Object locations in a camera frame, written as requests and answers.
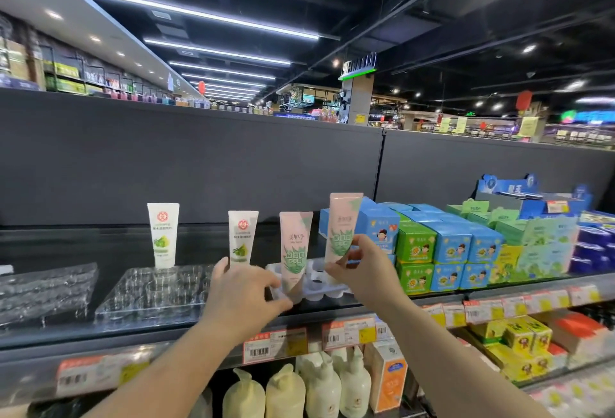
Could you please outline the blue cardboard display stand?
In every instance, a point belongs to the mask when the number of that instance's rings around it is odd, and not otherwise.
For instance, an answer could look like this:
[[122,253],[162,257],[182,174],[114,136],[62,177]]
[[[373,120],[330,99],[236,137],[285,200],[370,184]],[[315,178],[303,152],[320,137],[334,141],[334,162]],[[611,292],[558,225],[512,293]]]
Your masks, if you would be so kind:
[[520,220],[535,218],[578,218],[588,211],[594,199],[587,186],[581,184],[571,192],[541,191],[534,174],[519,180],[503,180],[485,174],[477,181],[473,199],[489,203],[496,208],[519,212]]

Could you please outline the white plastic holder tray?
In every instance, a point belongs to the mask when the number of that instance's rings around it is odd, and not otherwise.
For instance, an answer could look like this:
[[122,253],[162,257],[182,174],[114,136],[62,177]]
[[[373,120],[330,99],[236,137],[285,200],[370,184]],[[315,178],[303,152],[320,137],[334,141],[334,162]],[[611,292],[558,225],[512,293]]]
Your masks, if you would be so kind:
[[332,283],[330,276],[324,271],[324,258],[308,259],[298,288],[293,288],[288,296],[281,288],[269,288],[271,297],[276,300],[289,298],[294,305],[303,301],[319,302],[324,298],[338,299],[344,294],[352,294],[347,285]]

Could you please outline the person's right forearm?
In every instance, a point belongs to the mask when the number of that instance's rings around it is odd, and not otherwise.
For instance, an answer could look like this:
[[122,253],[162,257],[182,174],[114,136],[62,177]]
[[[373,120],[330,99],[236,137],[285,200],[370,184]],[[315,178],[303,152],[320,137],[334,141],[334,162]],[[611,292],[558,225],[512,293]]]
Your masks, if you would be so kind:
[[551,418],[403,293],[364,304],[388,325],[437,418]]

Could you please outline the row of shelf price tags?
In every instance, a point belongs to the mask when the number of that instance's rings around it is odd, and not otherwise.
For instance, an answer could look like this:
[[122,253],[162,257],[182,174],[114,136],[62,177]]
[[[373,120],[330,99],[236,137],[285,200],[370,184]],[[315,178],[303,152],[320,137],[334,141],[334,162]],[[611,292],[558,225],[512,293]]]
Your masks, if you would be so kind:
[[602,301],[604,298],[598,287],[589,284],[490,298],[459,299],[423,305],[422,309],[439,325],[450,329],[580,307]]

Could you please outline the clear plastic holder tray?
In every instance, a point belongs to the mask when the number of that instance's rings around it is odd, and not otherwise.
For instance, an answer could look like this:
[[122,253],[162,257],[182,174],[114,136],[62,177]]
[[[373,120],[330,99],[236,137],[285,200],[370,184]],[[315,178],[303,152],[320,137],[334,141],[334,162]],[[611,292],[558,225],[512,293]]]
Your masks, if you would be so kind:
[[58,269],[0,275],[0,329],[73,313],[86,315],[98,266],[88,263]]
[[212,268],[128,269],[95,310],[95,321],[160,325],[197,320],[209,295]]

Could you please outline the stack of yellow cartoon boxes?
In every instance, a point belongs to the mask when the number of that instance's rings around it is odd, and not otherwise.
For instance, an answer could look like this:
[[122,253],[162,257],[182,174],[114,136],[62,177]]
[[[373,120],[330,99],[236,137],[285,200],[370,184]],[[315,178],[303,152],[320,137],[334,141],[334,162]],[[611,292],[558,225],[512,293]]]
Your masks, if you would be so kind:
[[464,335],[512,383],[526,383],[555,369],[553,331],[531,316],[470,325]]

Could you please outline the stack of blue cartoon boxes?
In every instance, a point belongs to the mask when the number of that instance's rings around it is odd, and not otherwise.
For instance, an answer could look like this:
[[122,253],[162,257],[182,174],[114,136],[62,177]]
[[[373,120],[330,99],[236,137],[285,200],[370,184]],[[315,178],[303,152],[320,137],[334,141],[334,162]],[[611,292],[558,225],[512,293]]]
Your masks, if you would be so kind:
[[[319,233],[327,239],[329,208],[320,212]],[[387,255],[396,268],[396,243],[401,221],[413,221],[437,233],[434,248],[435,271],[430,293],[463,290],[460,288],[472,244],[472,233],[455,215],[427,204],[377,204],[363,197],[354,235],[364,234]]]

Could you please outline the green cartoon box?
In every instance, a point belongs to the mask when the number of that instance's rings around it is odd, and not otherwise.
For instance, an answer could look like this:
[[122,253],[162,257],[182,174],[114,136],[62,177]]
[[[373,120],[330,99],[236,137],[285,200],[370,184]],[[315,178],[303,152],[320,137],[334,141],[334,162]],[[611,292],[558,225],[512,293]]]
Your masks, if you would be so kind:
[[399,282],[408,296],[419,296],[429,293],[434,276],[434,264],[400,263],[396,262],[396,272]]
[[437,233],[413,221],[401,221],[398,227],[396,260],[399,264],[432,264]]

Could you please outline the black store shelf unit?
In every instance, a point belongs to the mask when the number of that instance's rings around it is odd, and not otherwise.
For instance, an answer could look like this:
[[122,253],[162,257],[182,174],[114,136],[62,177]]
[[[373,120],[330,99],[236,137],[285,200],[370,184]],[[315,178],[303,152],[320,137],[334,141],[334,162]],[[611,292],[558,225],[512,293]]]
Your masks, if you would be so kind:
[[317,213],[333,192],[445,206],[483,174],[529,173],[546,192],[587,186],[615,214],[615,152],[0,88],[0,267],[96,263],[96,307],[154,264],[147,203],[180,204],[179,264],[227,256],[227,211],[258,211],[266,265],[279,213]]

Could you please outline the group of pale green packs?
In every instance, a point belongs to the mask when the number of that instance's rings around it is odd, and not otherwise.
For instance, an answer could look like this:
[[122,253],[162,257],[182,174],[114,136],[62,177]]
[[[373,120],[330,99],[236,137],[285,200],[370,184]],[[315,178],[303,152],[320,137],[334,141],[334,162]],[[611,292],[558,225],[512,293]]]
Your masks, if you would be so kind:
[[472,233],[460,288],[560,278],[568,272],[578,218],[520,220],[519,212],[468,199],[447,205]]

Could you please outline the white tube with lime print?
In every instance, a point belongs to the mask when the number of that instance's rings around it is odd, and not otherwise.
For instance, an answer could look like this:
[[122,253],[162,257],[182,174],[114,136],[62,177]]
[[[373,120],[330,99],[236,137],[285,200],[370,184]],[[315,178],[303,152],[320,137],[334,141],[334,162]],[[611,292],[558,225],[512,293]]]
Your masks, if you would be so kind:
[[177,232],[180,213],[178,203],[148,203],[154,266],[168,269],[175,266]]

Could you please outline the white and orange carton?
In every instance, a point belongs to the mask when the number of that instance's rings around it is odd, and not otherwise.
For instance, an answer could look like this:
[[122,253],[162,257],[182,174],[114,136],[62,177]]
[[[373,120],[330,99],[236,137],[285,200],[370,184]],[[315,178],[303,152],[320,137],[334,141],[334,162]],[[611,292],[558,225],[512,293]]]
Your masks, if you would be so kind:
[[364,355],[372,379],[369,402],[373,413],[399,408],[408,368],[399,345],[395,341],[366,344]]

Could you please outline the person's right hand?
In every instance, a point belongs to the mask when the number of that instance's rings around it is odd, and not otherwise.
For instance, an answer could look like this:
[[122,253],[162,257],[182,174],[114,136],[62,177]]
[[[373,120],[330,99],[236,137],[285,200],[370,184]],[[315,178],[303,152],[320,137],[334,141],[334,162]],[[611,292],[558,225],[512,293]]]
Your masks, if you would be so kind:
[[384,317],[392,306],[409,301],[394,265],[366,235],[355,235],[350,250],[339,261],[357,264],[357,286],[351,291],[362,305],[379,316]]

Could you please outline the wall shelves with goods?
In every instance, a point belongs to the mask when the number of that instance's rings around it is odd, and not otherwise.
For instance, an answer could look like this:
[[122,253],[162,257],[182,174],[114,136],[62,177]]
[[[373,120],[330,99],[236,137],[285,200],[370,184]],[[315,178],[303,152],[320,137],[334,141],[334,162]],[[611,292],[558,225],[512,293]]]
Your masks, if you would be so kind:
[[0,10],[0,88],[211,109],[208,99],[159,86],[61,42]]

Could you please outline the distant store shelving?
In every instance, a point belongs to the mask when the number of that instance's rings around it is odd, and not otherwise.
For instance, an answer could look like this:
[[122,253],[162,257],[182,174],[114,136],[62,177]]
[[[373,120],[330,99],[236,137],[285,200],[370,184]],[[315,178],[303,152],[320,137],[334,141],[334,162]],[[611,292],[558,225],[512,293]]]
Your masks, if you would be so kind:
[[518,141],[536,144],[555,144],[575,148],[610,150],[615,152],[615,124],[573,122],[573,112],[567,112],[563,122],[547,122],[534,117],[465,116],[441,112],[402,111],[399,123],[402,130],[421,133],[440,133],[491,140]]

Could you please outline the cream pump lotion bottle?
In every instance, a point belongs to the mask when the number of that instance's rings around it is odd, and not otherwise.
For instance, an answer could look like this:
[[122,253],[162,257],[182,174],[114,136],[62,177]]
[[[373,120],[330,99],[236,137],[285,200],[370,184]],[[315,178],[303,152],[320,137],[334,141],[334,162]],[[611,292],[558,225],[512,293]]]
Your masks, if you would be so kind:
[[233,373],[238,382],[232,384],[224,395],[222,418],[265,418],[266,392],[263,386],[240,368]]
[[305,400],[305,383],[287,363],[267,383],[265,418],[303,418]]
[[344,418],[364,418],[368,411],[372,378],[364,365],[364,354],[355,346],[344,361],[334,358],[334,370],[341,380],[340,413]]
[[334,362],[326,352],[296,357],[296,372],[306,388],[307,418],[338,418],[341,401],[341,380]]

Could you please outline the person's left hand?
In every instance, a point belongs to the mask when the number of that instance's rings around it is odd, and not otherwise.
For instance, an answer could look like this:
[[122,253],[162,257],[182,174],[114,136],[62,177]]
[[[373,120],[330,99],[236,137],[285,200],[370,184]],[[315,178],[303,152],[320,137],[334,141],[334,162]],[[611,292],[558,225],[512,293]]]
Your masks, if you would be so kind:
[[231,266],[219,280],[213,281],[202,324],[221,344],[233,348],[254,337],[276,317],[262,312],[265,290],[278,288],[281,281],[270,271],[257,266],[238,264]]

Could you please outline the pillar with green lit sign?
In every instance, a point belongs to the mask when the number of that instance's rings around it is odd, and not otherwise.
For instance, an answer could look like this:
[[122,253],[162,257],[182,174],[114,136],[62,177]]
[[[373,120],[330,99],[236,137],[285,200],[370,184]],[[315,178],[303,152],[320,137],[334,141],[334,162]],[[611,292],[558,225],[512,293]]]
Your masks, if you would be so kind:
[[340,108],[338,122],[348,125],[367,126],[372,103],[374,74],[378,69],[378,53],[370,52],[364,57],[345,61],[339,80]]

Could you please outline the stack of dark blue packets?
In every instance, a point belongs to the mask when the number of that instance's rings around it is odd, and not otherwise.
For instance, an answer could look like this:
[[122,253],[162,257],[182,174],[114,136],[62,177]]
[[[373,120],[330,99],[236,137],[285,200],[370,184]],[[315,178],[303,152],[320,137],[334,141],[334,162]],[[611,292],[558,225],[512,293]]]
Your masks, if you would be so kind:
[[582,212],[569,274],[615,272],[615,214]]

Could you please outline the red white price label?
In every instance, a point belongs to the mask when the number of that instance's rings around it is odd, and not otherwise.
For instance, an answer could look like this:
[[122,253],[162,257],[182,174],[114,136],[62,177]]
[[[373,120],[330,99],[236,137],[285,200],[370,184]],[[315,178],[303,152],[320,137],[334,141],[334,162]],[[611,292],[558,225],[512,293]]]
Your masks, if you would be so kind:
[[323,351],[370,344],[377,339],[374,317],[338,320],[321,325]]
[[111,390],[119,387],[122,370],[133,355],[96,355],[63,360],[56,375],[57,398]]
[[287,328],[259,333],[242,346],[242,365],[293,358],[308,353],[308,331]]

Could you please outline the row of ceiling light strips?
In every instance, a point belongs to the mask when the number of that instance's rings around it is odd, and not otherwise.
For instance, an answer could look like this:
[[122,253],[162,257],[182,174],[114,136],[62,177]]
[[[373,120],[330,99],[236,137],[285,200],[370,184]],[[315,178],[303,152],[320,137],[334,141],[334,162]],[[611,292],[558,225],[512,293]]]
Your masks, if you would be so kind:
[[95,0],[115,14],[185,84],[236,103],[261,101],[286,71],[306,67],[318,31],[258,21],[171,0]]

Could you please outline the person's left forearm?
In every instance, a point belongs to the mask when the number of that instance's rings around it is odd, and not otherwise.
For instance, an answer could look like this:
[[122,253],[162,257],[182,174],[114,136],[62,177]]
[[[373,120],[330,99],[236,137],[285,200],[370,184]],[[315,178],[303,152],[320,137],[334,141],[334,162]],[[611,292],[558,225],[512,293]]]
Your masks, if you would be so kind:
[[187,418],[240,341],[228,321],[204,318],[82,418]]

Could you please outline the pink aloe print tube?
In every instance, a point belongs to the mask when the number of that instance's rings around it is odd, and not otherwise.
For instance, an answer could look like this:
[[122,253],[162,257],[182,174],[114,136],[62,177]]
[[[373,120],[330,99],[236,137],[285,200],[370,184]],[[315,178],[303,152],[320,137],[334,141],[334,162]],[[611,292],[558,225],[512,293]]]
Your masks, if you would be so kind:
[[324,262],[336,263],[349,251],[364,195],[359,192],[330,194]]
[[294,304],[303,298],[313,212],[280,212],[282,291]]

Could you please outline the stack of orange white boxes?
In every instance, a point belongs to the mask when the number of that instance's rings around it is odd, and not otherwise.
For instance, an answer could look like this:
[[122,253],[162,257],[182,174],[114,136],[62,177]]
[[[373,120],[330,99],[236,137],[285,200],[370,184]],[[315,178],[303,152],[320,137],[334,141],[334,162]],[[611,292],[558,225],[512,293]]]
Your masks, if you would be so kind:
[[552,330],[552,341],[571,355],[602,357],[615,339],[609,328],[576,311],[551,312],[545,323]]

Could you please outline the white tube with leaf print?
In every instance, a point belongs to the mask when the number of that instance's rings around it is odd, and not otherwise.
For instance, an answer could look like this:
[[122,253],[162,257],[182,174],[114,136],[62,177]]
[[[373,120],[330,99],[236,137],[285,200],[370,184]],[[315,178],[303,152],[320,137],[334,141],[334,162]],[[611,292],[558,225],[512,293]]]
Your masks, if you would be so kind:
[[250,264],[258,215],[258,211],[228,211],[231,266]]

